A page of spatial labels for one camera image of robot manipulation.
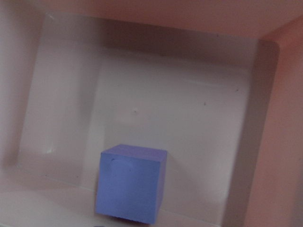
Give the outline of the purple foam block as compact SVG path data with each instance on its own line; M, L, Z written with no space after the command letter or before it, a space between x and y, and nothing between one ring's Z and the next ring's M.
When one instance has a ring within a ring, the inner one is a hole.
M167 151L120 144L100 154L95 212L154 224L163 199Z

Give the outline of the pink plastic bin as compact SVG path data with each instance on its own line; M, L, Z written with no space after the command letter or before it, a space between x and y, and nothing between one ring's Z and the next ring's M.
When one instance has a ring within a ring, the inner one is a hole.
M1 226L139 226L118 144L168 152L158 227L302 226L302 1L1 1Z

